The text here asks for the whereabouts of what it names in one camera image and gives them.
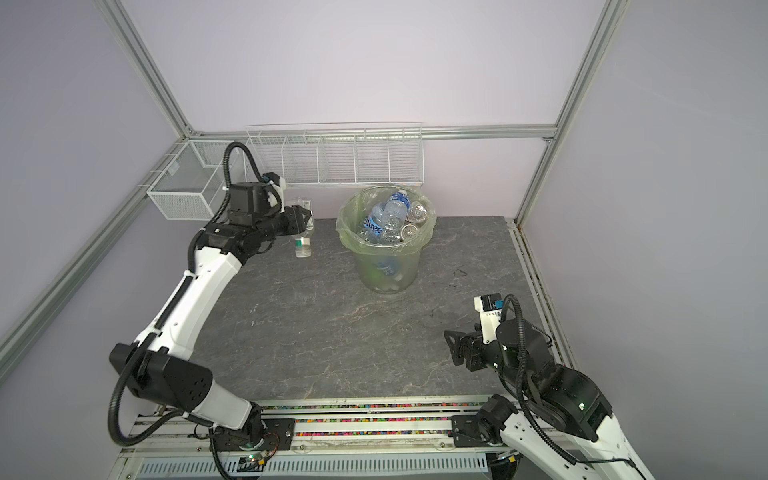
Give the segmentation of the blue label bottle back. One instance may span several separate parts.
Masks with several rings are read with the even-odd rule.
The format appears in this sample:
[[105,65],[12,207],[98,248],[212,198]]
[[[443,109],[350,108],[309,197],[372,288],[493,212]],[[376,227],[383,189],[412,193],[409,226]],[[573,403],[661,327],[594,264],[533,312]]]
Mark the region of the blue label bottle back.
[[404,223],[407,219],[410,206],[411,202],[407,191],[398,190],[393,193],[387,200],[383,210],[383,219],[385,223]]

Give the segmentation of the red label clear bottle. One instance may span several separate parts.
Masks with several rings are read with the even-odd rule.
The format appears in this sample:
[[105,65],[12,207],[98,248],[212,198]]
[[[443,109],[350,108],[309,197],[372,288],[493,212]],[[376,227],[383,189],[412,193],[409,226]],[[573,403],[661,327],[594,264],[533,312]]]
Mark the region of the red label clear bottle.
[[423,203],[414,201],[410,205],[406,220],[410,224],[422,225],[429,218],[428,209]]

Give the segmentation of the clear bottle blue pink label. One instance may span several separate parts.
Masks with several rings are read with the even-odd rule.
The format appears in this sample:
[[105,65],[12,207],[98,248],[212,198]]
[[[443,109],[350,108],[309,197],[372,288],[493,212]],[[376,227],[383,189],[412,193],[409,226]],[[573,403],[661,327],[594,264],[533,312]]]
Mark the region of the clear bottle blue pink label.
[[372,207],[368,215],[363,219],[358,231],[358,235],[367,243],[377,244],[380,242],[381,234],[384,231],[385,222],[382,220],[384,215],[385,203],[380,202]]

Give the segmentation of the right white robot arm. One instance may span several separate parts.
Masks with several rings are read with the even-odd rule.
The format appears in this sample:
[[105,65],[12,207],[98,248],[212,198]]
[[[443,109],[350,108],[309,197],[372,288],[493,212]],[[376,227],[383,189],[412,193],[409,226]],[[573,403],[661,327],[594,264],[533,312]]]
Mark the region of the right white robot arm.
[[548,334],[525,319],[512,294],[474,300],[473,331],[447,330],[456,366],[492,370],[505,389],[473,415],[451,419],[455,446],[504,447],[497,464],[521,458],[552,479],[650,479],[613,407],[587,375],[555,360]]

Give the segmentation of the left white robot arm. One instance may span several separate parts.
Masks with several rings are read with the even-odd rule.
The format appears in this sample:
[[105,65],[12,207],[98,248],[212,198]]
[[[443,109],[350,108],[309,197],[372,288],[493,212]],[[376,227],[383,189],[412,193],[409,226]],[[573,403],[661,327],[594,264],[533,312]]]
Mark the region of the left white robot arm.
[[[193,363],[191,356],[229,282],[250,258],[268,252],[277,238],[305,233],[312,213],[285,202],[285,183],[276,173],[254,167],[253,181],[233,182],[230,158],[236,150],[255,166],[245,144],[232,141],[225,147],[224,200],[188,245],[180,283],[136,339],[116,344],[110,353],[118,380],[109,401],[107,429],[119,446],[136,445],[178,417],[207,427],[212,435],[230,435],[234,446],[243,450],[258,448],[267,434],[261,407],[219,385],[212,371]],[[125,392],[169,411],[143,432],[129,435],[119,421]]]

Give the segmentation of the clear square bottle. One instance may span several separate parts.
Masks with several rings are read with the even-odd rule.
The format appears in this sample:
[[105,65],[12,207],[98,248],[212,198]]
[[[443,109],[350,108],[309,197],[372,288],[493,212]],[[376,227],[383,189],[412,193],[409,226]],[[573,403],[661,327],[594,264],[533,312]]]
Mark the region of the clear square bottle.
[[294,236],[295,256],[300,259],[309,258],[312,255],[311,236],[314,233],[314,215],[312,213],[311,201],[305,198],[297,198],[294,204],[309,211],[304,231]]

